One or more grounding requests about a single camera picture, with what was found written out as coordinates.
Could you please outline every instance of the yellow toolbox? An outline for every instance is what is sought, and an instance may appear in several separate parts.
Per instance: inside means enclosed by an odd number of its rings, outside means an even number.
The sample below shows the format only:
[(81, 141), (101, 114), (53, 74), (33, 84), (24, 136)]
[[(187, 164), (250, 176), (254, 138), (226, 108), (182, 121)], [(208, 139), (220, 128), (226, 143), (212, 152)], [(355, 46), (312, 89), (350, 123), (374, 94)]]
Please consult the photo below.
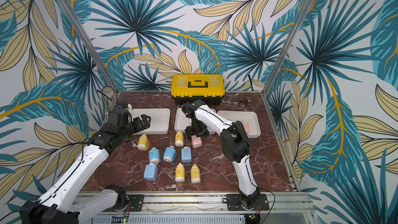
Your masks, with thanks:
[(225, 95), (221, 75), (175, 75), (172, 82), (172, 96), (176, 105), (195, 102), (198, 99), (208, 105), (220, 105)]

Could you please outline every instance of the pink bottle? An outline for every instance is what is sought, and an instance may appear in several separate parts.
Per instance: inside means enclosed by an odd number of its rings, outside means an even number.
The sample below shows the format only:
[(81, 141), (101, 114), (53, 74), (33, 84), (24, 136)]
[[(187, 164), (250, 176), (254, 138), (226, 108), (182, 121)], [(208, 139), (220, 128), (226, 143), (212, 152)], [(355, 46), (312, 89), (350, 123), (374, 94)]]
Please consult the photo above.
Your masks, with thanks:
[(198, 136), (192, 136), (192, 147), (198, 148), (202, 146), (202, 139)]

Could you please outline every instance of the black mounting plate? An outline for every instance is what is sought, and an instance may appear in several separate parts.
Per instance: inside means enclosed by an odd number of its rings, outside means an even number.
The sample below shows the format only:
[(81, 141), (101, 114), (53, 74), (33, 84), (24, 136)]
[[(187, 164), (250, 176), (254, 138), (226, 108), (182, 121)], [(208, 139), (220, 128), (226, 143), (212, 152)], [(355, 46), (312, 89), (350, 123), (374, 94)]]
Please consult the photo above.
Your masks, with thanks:
[[(228, 211), (247, 211), (247, 209), (242, 207), (240, 194), (227, 194), (226, 203)], [(260, 197), (257, 200), (257, 205), (261, 208), (261, 211), (269, 210), (269, 204), (265, 194), (260, 194)]]

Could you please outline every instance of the red marble surface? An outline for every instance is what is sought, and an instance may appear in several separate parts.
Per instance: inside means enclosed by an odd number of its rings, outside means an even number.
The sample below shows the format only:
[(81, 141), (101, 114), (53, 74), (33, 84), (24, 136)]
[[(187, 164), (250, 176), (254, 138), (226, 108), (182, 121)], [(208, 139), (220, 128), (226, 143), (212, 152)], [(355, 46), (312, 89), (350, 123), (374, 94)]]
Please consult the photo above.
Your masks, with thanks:
[[(249, 104), (233, 103), (250, 99)], [(119, 102), (133, 104), (133, 108), (170, 108), (169, 132), (165, 135), (148, 135), (151, 147), (157, 147), (161, 153), (166, 147), (174, 145), (176, 131), (174, 122), (177, 107), (167, 92), (121, 92)], [(251, 169), (258, 186), (268, 191), (291, 191), (291, 185), (279, 151), (276, 138), (269, 122), (260, 93), (226, 93), (220, 106), (211, 106), (218, 110), (254, 111), (257, 113), (261, 136), (250, 139), (251, 145), (258, 151), (250, 158)], [(101, 191), (110, 184), (126, 187), (128, 191), (238, 191), (238, 178), (232, 163), (221, 150), (221, 140), (217, 133), (202, 138), (202, 147), (192, 148), (184, 135), (184, 142), (192, 149), (192, 162), (184, 164), (186, 181), (176, 183), (175, 169), (181, 162), (181, 151), (177, 150), (174, 163), (162, 161), (158, 179), (146, 181), (143, 178), (145, 166), (149, 163), (148, 153), (138, 151), (138, 135), (130, 137), (129, 143), (118, 147), (103, 164), (97, 168), (82, 190)], [(250, 149), (251, 156), (256, 153)], [(191, 184), (190, 170), (196, 163), (201, 172), (201, 183)]]

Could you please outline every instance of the bottle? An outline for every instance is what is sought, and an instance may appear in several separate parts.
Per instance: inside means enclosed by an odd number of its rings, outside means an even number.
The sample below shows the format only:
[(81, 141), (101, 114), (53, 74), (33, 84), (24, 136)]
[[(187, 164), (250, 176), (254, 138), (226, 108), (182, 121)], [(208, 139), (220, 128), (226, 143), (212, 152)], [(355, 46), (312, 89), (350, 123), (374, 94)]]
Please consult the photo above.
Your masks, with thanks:
[(149, 150), (149, 162), (155, 165), (160, 163), (160, 151), (155, 147)]
[(178, 131), (176, 134), (176, 147), (182, 148), (184, 146), (184, 134), (181, 131)]
[(192, 162), (191, 148), (185, 146), (184, 148), (181, 149), (181, 161), (183, 163)]
[(202, 146), (202, 139), (196, 135), (192, 136), (192, 147), (198, 148)]
[(142, 134), (141, 137), (138, 139), (137, 148), (141, 152), (147, 152), (149, 150), (149, 140), (146, 134)]
[(158, 167), (154, 163), (145, 166), (144, 179), (147, 181), (155, 181), (158, 177)]
[(167, 147), (163, 154), (163, 160), (166, 162), (174, 162), (177, 157), (177, 152), (174, 146)]
[(200, 171), (196, 164), (191, 168), (191, 182), (192, 184), (200, 183)]
[(185, 182), (185, 168), (182, 163), (179, 163), (176, 167), (176, 182), (183, 183)]

